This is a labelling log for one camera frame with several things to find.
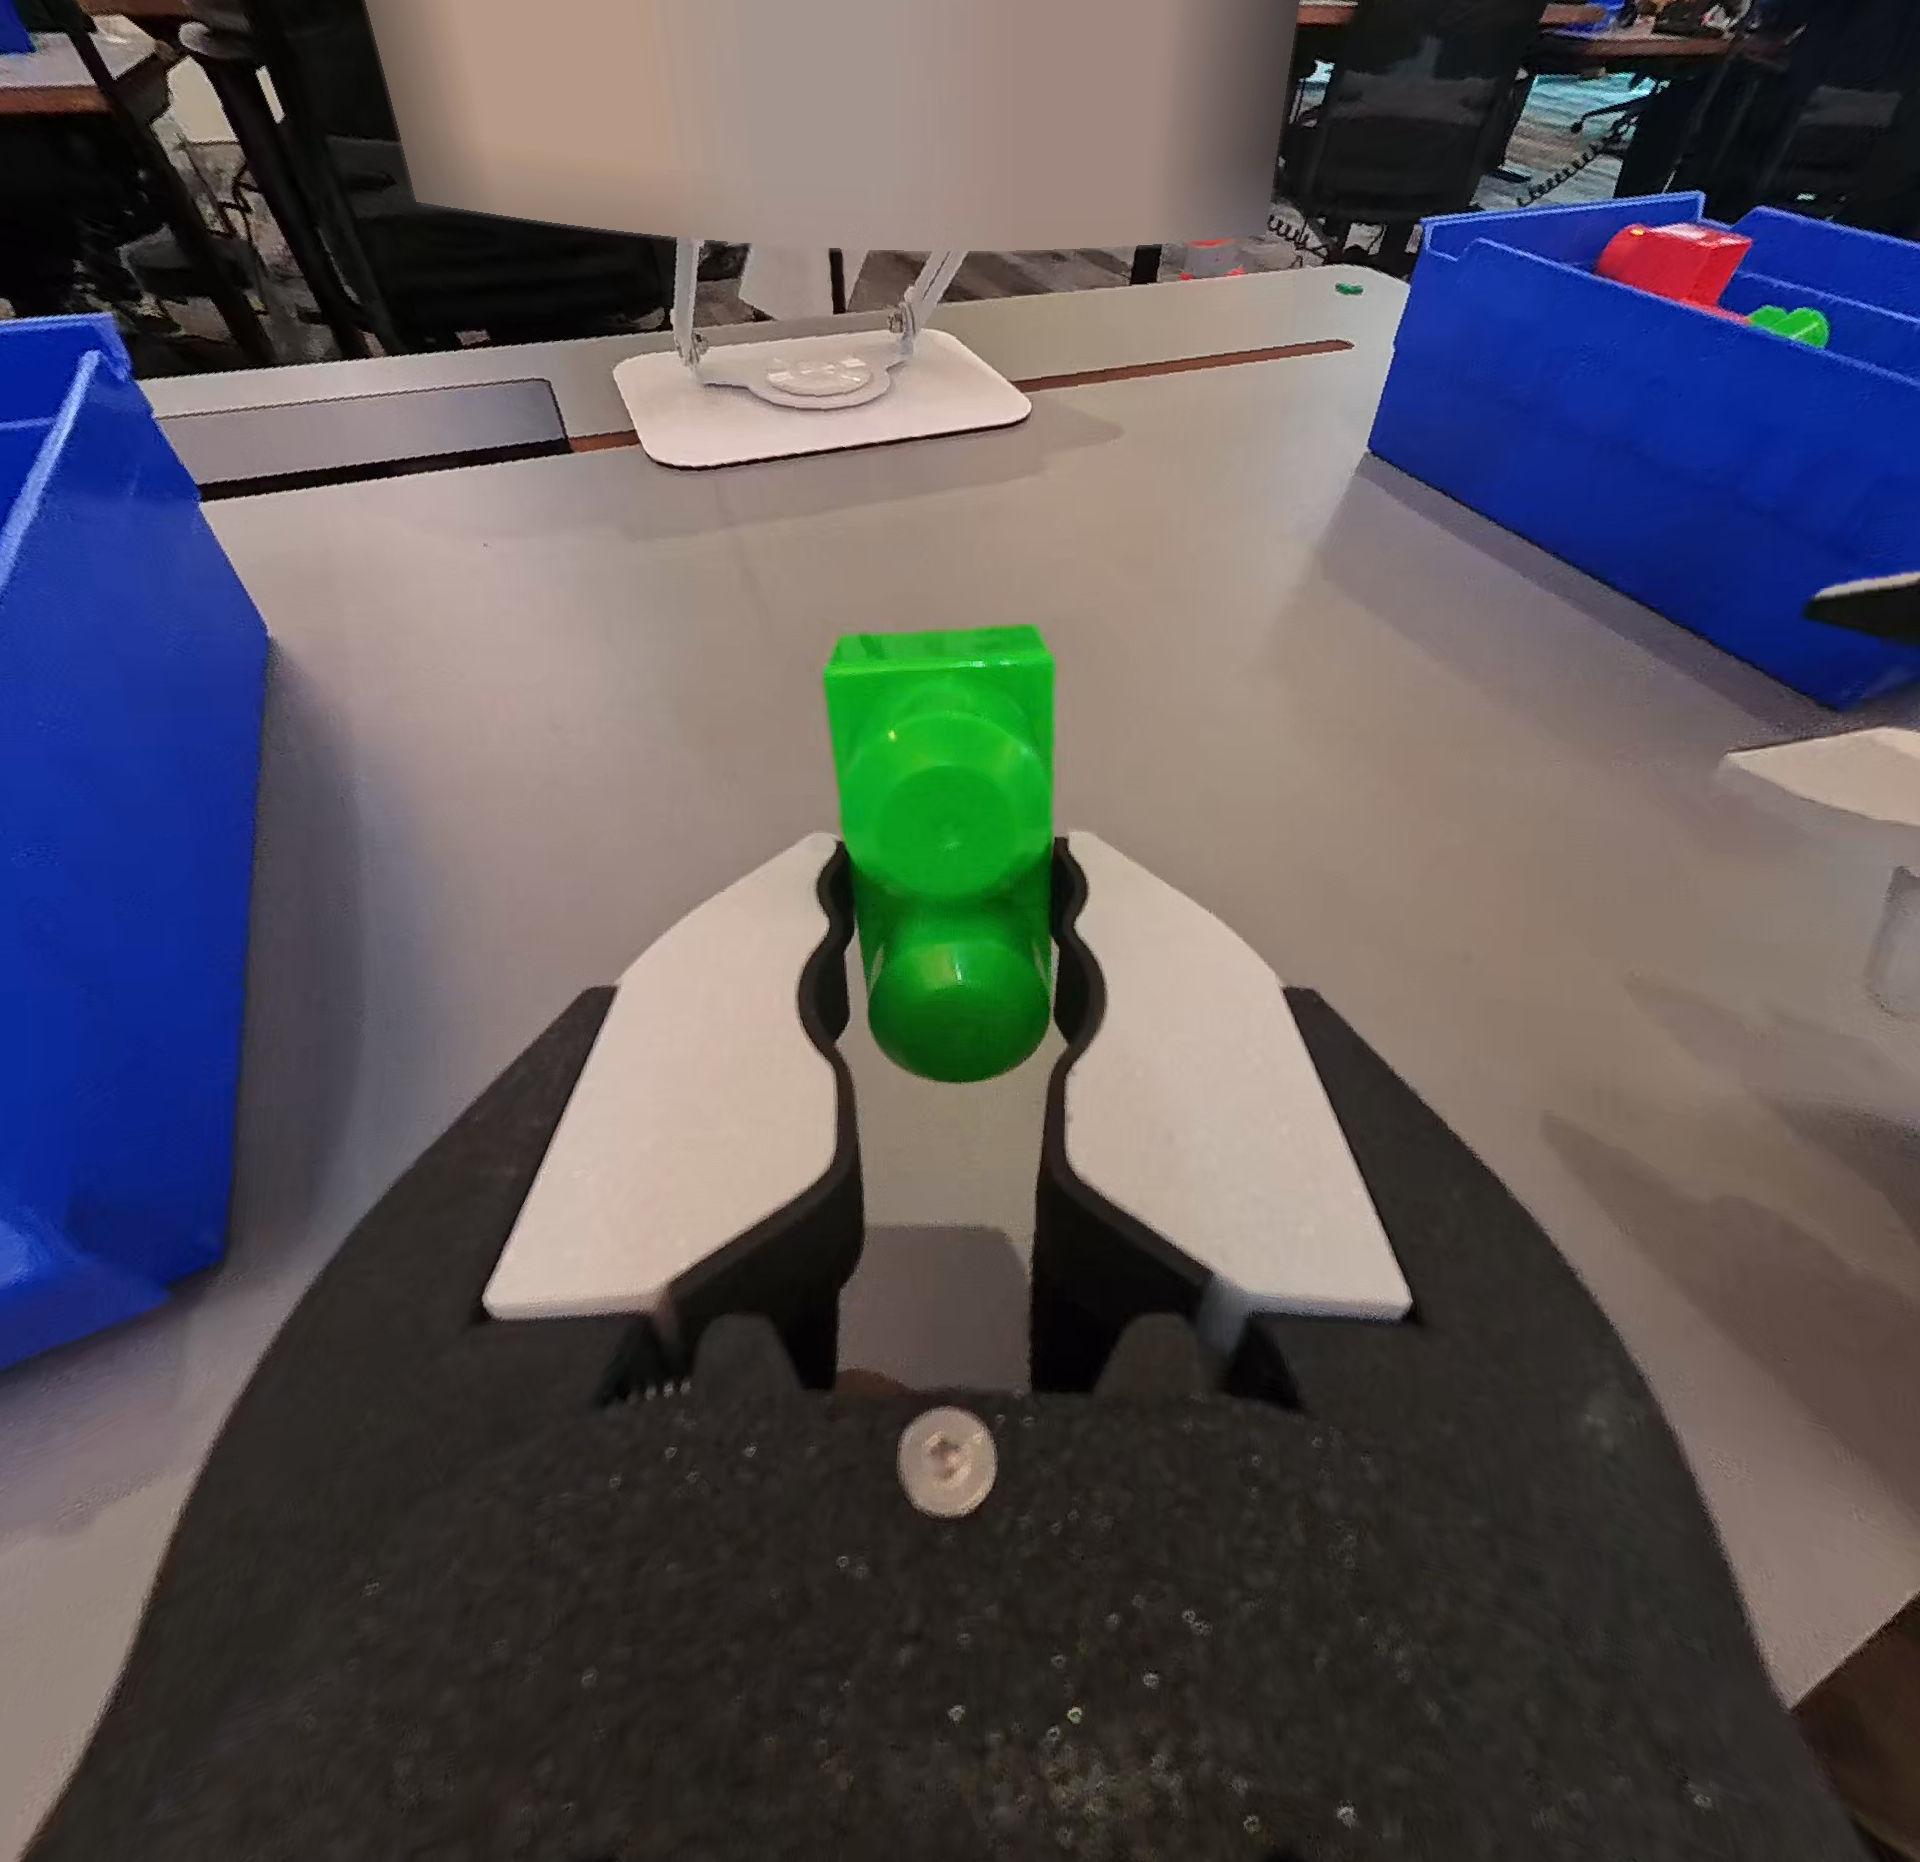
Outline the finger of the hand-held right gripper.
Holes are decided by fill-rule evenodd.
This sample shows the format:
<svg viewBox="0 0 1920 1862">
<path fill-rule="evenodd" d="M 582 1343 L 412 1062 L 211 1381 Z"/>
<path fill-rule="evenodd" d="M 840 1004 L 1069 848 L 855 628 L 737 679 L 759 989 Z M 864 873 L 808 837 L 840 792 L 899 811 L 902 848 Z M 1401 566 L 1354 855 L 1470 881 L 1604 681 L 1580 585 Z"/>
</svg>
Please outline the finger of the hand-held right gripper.
<svg viewBox="0 0 1920 1862">
<path fill-rule="evenodd" d="M 1855 730 L 1734 750 L 1720 758 L 1720 785 L 1886 868 L 1865 986 L 1884 1013 L 1916 1016 L 1917 731 Z"/>
<path fill-rule="evenodd" d="M 1808 601 L 1808 619 L 1900 647 L 1917 647 L 1917 596 L 1920 575 L 1862 577 L 1813 593 Z"/>
</svg>

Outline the blue plastic bin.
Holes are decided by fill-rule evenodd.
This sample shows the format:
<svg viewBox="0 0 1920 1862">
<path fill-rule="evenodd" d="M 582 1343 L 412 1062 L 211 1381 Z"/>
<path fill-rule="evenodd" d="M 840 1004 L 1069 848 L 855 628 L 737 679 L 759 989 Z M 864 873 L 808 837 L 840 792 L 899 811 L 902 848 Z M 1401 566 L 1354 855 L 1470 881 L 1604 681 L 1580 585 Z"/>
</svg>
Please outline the blue plastic bin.
<svg viewBox="0 0 1920 1862">
<path fill-rule="evenodd" d="M 1916 575 L 1916 241 L 1750 210 L 1710 313 L 1598 280 L 1632 221 L 1716 224 L 1696 191 L 1431 219 L 1374 458 L 1825 707 L 1916 690 L 1916 647 L 1808 619 Z M 1825 312 L 1828 347 L 1762 304 Z"/>
<path fill-rule="evenodd" d="M 228 1249 L 273 641 L 106 316 L 2 331 L 2 1367 Z"/>
</svg>

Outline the white document stand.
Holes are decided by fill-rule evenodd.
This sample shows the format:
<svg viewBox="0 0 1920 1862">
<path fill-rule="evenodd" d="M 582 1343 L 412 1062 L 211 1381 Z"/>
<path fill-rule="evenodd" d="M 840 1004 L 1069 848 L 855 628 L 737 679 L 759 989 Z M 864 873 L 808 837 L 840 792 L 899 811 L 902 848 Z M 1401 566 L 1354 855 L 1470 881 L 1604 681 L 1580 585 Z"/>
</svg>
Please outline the white document stand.
<svg viewBox="0 0 1920 1862">
<path fill-rule="evenodd" d="M 931 251 L 882 330 L 711 340 L 696 324 L 700 241 L 676 242 L 675 352 L 628 355 L 615 388 L 646 455 L 718 471 L 905 440 L 1014 429 L 1029 395 L 930 324 L 966 258 Z"/>
</svg>

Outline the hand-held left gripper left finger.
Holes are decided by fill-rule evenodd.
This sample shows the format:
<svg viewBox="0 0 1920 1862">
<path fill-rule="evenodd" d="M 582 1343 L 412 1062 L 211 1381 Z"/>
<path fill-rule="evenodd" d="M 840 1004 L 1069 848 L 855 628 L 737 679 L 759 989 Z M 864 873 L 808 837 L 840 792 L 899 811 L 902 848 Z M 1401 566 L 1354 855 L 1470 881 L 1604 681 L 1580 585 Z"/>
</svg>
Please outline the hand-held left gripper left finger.
<svg viewBox="0 0 1920 1862">
<path fill-rule="evenodd" d="M 802 835 L 615 981 L 488 1278 L 495 1321 L 776 1314 L 861 1251 L 844 848 Z"/>
</svg>

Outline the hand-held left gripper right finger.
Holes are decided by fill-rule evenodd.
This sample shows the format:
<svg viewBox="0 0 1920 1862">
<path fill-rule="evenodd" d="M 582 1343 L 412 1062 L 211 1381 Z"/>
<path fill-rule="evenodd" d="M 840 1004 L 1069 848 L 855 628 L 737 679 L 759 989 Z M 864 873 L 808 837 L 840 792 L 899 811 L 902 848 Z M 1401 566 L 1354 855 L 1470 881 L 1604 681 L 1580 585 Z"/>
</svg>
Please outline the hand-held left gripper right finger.
<svg viewBox="0 0 1920 1862">
<path fill-rule="evenodd" d="M 1401 1321 L 1411 1287 L 1275 968 L 1100 835 L 1055 871 L 1037 1271 L 1088 1314 Z"/>
</svg>

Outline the black office chair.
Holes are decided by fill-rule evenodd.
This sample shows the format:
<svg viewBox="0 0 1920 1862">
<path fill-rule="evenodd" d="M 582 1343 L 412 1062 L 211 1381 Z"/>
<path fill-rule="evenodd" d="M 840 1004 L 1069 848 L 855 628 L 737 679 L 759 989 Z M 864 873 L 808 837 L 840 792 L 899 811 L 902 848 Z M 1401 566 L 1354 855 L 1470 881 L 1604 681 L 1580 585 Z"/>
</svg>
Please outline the black office chair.
<svg viewBox="0 0 1920 1862">
<path fill-rule="evenodd" d="M 1328 83 L 1288 126 L 1276 189 L 1339 253 L 1354 228 L 1404 260 L 1414 228 L 1463 212 L 1497 168 L 1550 0 L 1356 0 Z"/>
</svg>

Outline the red double toy block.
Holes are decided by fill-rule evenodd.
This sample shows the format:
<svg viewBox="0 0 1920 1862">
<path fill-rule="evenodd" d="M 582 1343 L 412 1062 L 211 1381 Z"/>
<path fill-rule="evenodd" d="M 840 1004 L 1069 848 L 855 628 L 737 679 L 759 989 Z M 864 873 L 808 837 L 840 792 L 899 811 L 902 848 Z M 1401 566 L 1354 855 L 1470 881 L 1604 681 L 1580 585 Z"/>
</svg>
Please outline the red double toy block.
<svg viewBox="0 0 1920 1862">
<path fill-rule="evenodd" d="M 1604 282 L 1720 313 L 1720 300 L 1751 247 L 1750 236 L 1716 224 L 1632 221 L 1612 231 L 1593 274 Z"/>
</svg>

